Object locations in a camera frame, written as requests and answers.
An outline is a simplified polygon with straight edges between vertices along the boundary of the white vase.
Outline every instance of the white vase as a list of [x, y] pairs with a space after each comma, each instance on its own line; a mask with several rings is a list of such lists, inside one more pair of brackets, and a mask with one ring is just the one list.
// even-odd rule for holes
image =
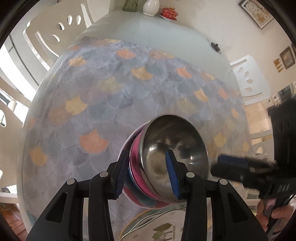
[[143, 14], [154, 16], [159, 11], [159, 0], [147, 0], [143, 6]]

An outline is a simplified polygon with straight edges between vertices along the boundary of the hand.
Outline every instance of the hand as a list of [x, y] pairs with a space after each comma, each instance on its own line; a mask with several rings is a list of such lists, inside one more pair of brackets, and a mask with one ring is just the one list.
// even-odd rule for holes
[[[256, 218], [261, 224], [264, 231], [266, 232], [267, 225], [268, 225], [268, 218], [264, 216], [263, 210], [264, 210], [264, 204], [263, 204], [263, 200], [261, 200], [257, 205]], [[280, 223], [274, 230], [275, 233], [282, 231], [284, 229], [284, 227], [287, 225], [288, 221], [290, 220], [291, 216], [293, 215], [293, 212], [294, 212], [294, 208], [288, 205], [276, 208], [275, 210], [272, 211], [272, 214], [271, 214], [272, 218], [274, 219], [281, 218]]]

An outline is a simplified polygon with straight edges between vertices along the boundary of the stainless steel bowl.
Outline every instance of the stainless steel bowl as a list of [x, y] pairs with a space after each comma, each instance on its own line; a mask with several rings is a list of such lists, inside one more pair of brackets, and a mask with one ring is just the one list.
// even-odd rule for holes
[[138, 156], [145, 183], [165, 200], [182, 202], [172, 192], [165, 165], [167, 150], [173, 150], [179, 162], [204, 179], [209, 169], [207, 150], [195, 127], [175, 115], [156, 117], [141, 134]]

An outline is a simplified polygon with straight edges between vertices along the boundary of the oval hole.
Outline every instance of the oval hole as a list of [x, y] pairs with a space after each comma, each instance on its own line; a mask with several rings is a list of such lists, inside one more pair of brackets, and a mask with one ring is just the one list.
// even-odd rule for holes
[[65, 27], [64, 27], [64, 25], [62, 23], [57, 23], [57, 29], [58, 30], [64, 30]]
[[253, 91], [252, 88], [245, 88], [245, 90], [246, 90], [247, 92], [249, 92], [249, 93]]
[[3, 110], [0, 110], [0, 126], [6, 127], [6, 118]]
[[52, 36], [56, 38], [57, 42], [61, 41], [60, 38], [58, 36], [56, 36], [55, 34], [53, 34]]
[[261, 147], [259, 147], [258, 149], [257, 149], [257, 151], [256, 151], [256, 156], [259, 156], [259, 155], [262, 155], [263, 154], [263, 147], [261, 146]]
[[73, 20], [72, 16], [69, 15], [69, 16], [67, 17], [67, 21], [68, 21], [68, 24], [69, 24], [69, 25], [71, 25], [72, 20]]
[[79, 25], [81, 23], [81, 16], [80, 15], [77, 15], [76, 22], [77, 22], [77, 25]]

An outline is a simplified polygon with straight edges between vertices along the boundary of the scale pattern tablecloth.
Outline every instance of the scale pattern tablecloth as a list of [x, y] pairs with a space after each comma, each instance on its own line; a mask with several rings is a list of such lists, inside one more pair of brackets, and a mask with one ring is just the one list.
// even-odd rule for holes
[[[68, 178], [86, 180], [106, 170], [137, 127], [164, 113], [197, 128], [211, 162], [219, 153], [249, 150], [237, 83], [125, 41], [85, 37], [69, 48], [42, 82], [26, 119], [22, 190], [32, 222]], [[115, 237], [141, 211], [124, 195], [111, 201]]]

